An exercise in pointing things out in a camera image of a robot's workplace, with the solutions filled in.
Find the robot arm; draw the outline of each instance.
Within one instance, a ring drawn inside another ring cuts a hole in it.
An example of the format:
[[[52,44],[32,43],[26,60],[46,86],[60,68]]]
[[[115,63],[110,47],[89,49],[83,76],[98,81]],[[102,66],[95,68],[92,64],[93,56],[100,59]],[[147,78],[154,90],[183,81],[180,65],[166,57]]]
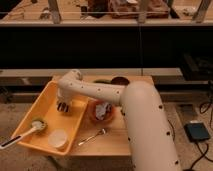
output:
[[[120,105],[135,170],[181,171],[162,101],[154,86],[143,81],[125,87],[81,79],[78,70],[71,70],[59,80],[59,110],[64,109],[60,104],[69,104],[75,93]]]

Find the metal spoon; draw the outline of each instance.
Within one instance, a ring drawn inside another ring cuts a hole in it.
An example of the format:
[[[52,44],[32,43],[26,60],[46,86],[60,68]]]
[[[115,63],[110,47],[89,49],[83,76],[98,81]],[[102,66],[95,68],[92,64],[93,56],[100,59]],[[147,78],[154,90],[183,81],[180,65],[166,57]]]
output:
[[[86,139],[80,141],[80,142],[78,143],[78,145],[81,146],[81,145],[83,145],[85,142],[91,140],[92,138],[95,138],[95,137],[98,136],[98,135],[103,135],[103,134],[106,134],[106,133],[107,133],[106,129],[105,129],[105,128],[102,128],[102,129],[101,129],[100,131],[98,131],[95,135],[90,136],[90,137],[88,137],[88,138],[86,138]]]

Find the spoon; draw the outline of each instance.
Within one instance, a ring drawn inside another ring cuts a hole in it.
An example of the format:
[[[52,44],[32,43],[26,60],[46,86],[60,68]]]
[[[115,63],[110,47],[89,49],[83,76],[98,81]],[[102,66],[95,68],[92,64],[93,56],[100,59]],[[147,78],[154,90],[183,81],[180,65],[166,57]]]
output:
[[[80,142],[78,143],[78,145],[81,146],[81,145],[83,145],[85,142],[91,140],[92,138],[95,138],[95,137],[98,136],[98,135],[103,135],[103,134],[106,134],[106,133],[107,133],[106,129],[105,129],[105,128],[102,128],[102,129],[101,129],[100,131],[98,131],[95,135],[90,136],[90,137],[88,137],[88,138],[86,138],[86,139],[80,141]]]
[[[31,123],[32,128],[30,130],[28,130],[27,132],[24,132],[18,136],[16,136],[15,138],[3,143],[0,145],[0,150],[3,150],[9,146],[11,146],[12,144],[20,141],[21,139],[23,139],[24,137],[26,137],[27,135],[35,132],[35,131],[42,131],[46,128],[47,124],[41,120],[34,120]]]

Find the black pedal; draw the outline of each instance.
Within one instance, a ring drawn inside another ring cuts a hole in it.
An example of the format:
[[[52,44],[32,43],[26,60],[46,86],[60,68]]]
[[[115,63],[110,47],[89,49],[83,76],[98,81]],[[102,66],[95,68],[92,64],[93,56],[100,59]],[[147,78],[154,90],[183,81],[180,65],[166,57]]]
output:
[[[184,129],[191,142],[210,139],[209,132],[203,123],[188,123],[184,126]]]

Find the orange tray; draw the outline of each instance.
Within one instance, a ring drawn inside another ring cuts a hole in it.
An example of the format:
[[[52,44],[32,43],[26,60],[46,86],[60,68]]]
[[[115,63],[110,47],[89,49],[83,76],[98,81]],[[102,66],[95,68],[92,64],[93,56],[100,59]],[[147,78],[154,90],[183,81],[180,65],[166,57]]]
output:
[[[47,122],[47,129],[40,133],[32,133],[18,144],[56,155],[66,155],[70,151],[79,129],[89,98],[76,95],[68,113],[57,111],[57,82],[50,81],[32,105],[26,116],[12,135],[12,138],[30,129],[33,119],[42,118]],[[48,137],[55,129],[63,129],[68,135],[68,145],[63,150],[57,150],[48,144]]]

